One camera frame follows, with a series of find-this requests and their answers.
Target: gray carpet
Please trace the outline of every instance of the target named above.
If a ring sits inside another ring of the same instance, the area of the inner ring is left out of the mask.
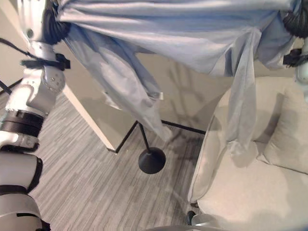
[[[0,96],[0,107],[6,102]],[[43,159],[39,186],[31,192],[53,231],[144,230],[186,224],[187,192],[203,135],[170,127],[162,142],[146,131],[150,146],[162,148],[165,168],[146,175],[138,168],[144,149],[136,127],[118,154],[107,151],[67,98],[58,98],[40,134]]]

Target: chair cushion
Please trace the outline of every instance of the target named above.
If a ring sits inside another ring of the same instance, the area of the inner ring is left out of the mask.
[[[227,151],[200,210],[231,231],[294,230],[308,224],[308,175],[256,160],[265,144],[251,142],[247,158]]]
[[[308,104],[295,83],[286,89],[282,113],[265,151],[269,164],[308,174]]]
[[[292,84],[291,77],[257,77],[256,96],[257,96],[257,121],[252,136],[253,141],[268,143],[281,113],[283,94],[285,88]],[[228,90],[217,108],[226,107],[226,113],[220,119],[222,129],[227,129],[227,111],[229,105],[230,90]]]

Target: black cable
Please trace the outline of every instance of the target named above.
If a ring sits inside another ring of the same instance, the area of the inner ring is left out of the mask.
[[[5,44],[5,45],[7,45],[7,46],[9,46],[9,47],[11,47],[11,48],[17,50],[17,51],[19,51],[20,53],[22,53],[22,54],[24,54],[24,55],[26,55],[26,56],[29,56],[29,57],[34,58],[34,59],[39,59],[38,57],[36,57],[35,55],[29,53],[28,51],[23,51],[22,49],[16,47],[16,46],[15,46],[14,44],[12,44],[10,41],[8,41],[8,40],[6,40],[6,39],[4,39],[4,38],[0,38],[0,43],[3,43],[3,44]]]
[[[12,90],[6,86],[1,80],[0,80],[0,87],[9,95],[12,93]]]
[[[56,60],[57,61],[50,61],[46,59],[41,59],[28,51],[23,51],[22,49],[16,47],[14,44],[9,42],[8,40],[4,38],[0,38],[0,43],[3,43],[16,51],[19,51],[20,53],[29,56],[30,58],[33,58],[35,60],[22,60],[21,65],[26,66],[27,68],[37,68],[37,67],[43,67],[43,66],[53,66],[58,68],[61,71],[64,71],[65,69],[70,69],[70,61],[65,58],[62,54],[56,54]]]

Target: draped fabric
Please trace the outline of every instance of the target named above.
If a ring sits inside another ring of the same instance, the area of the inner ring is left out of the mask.
[[[153,52],[213,76],[233,76],[226,141],[242,153],[256,121],[254,60],[280,68],[292,44],[281,12],[294,0],[62,0],[67,45],[101,84],[109,102],[167,140],[162,92],[135,56]]]

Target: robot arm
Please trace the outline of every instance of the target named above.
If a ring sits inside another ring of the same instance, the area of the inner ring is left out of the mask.
[[[34,60],[23,61],[24,76],[6,104],[0,127],[0,231],[48,231],[36,202],[28,193],[43,168],[32,154],[39,146],[42,124],[65,86],[68,61],[53,45],[69,32],[70,24],[55,21],[54,2],[18,0],[18,13],[28,51]]]

